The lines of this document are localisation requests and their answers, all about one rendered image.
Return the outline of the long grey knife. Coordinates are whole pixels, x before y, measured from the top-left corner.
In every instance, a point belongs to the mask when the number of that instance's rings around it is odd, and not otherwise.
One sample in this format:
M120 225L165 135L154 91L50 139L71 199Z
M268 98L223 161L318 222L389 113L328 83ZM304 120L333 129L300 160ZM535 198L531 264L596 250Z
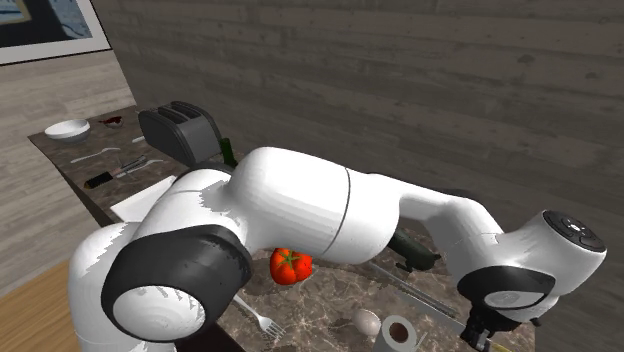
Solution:
M457 334L461 334L464 331L465 324L457 320L458 312L453 308L439 300L436 300L429 294L411 286L372 262L367 262L366 265L375 270L378 274L381 274L389 278L392 282L398 284L400 287L398 294L406 302L417 306L423 313L430 315L436 321L448 326Z

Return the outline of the grey mug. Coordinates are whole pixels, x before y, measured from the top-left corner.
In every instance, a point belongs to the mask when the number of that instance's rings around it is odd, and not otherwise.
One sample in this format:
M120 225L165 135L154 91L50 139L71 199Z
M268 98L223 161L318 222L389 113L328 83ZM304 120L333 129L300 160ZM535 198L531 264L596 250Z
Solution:
M372 352L414 352L418 335L404 317L390 315L382 322Z

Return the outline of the dark green cucumber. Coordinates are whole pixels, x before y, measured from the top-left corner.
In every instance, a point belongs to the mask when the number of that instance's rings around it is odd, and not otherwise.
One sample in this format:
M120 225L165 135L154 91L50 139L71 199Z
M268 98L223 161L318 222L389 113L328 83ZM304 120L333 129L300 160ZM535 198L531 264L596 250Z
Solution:
M396 267L408 273L413 270L430 270L436 261L442 258L440 254L431 252L400 228L395 230L387 247L404 258L404 262L397 262Z

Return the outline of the pale egg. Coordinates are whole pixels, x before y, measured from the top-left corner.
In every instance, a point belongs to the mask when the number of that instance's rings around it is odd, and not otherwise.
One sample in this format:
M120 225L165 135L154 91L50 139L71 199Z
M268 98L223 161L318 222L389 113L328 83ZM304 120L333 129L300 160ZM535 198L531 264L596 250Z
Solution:
M351 320L359 332L370 337L375 337L382 325L380 318L367 309L355 310Z

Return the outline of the red tomato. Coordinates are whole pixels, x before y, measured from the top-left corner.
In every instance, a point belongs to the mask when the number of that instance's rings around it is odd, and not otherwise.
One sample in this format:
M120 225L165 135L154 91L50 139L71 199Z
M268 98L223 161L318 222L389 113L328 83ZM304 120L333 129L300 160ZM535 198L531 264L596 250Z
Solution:
M279 285L304 281L312 274L312 257L286 248L276 248L270 257L270 274Z

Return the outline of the silver fork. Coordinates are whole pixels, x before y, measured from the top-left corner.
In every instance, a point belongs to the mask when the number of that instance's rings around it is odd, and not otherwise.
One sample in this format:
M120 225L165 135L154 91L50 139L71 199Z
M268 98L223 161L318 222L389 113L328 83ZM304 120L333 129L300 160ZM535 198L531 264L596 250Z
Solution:
M275 323L271 318L259 314L255 309L249 306L238 294L235 294L233 300L241 307L249 311L257 320L259 328L274 340L282 338L286 331Z

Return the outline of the black toaster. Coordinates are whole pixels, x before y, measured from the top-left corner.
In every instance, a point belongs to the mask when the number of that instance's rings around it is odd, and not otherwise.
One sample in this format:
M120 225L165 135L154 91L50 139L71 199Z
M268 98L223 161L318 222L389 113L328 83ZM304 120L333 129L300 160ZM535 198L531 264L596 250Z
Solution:
M216 122L196 105L172 101L140 111L138 121L150 146L186 166L221 153L222 136Z

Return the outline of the white paper sheet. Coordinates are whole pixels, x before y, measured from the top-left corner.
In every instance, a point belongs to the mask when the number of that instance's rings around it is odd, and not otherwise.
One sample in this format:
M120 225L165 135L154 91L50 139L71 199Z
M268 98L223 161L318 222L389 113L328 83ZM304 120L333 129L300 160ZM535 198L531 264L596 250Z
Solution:
M175 180L175 176L169 176L114 204L110 210L124 222L141 222Z

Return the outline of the silver table knife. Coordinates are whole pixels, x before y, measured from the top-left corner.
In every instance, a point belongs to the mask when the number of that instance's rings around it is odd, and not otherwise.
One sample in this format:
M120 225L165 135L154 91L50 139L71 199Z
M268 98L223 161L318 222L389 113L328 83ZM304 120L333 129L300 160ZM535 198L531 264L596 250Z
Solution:
M145 167L147 167L147 166L149 166L151 164L159 163L159 162L164 162L164 160L161 160L161 159L150 159L150 160L141 161L138 164L135 163L134 165L130 165L130 166L126 167L126 168L123 168L122 171L119 174L117 174L115 177L116 178L121 178L121 177L123 177L125 175L128 175L128 174L133 173L133 172L135 172L137 170L145 168Z

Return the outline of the silver spoon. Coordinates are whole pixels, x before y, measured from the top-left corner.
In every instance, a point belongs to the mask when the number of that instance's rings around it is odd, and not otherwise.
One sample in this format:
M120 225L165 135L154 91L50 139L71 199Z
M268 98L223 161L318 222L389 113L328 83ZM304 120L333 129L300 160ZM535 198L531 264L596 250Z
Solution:
M75 164L75 163L81 162L83 160L87 160L87 159L99 156L99 155L104 154L104 153L109 152L109 151L120 151L120 150L121 150L121 148L117 148L117 147L106 147L106 148L103 148L102 150L100 150L99 152L75 158L75 159L71 160L70 163L71 164Z

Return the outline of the white bowl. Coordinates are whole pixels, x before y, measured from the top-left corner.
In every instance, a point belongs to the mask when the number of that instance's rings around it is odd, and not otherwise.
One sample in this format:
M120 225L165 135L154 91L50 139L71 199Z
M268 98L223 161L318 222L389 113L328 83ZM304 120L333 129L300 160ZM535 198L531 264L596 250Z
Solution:
M55 141L78 143L90 135L90 123L84 119L66 120L45 129L44 134Z

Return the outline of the black handled knife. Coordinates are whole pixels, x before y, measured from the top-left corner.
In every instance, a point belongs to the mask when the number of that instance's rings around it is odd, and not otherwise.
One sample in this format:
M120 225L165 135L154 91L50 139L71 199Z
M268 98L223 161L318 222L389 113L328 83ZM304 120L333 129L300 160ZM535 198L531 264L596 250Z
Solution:
M139 158L135 159L134 161L127 163L125 165L122 165L116 169L113 169L111 171L106 171L103 172L97 176L92 177L91 179L88 179L83 187L85 189L94 189L97 188L98 186L107 183L111 180L113 180L114 178L119 178L122 177L123 175L125 175L127 172L131 171L132 169L135 169L141 165L143 165L145 162L147 161L147 158L142 155Z

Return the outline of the framed wall picture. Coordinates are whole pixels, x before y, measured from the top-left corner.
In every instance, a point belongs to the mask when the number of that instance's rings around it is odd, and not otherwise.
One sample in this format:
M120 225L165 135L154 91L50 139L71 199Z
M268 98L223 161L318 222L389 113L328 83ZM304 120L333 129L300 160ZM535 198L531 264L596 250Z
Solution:
M0 66L110 48L91 0L0 0Z

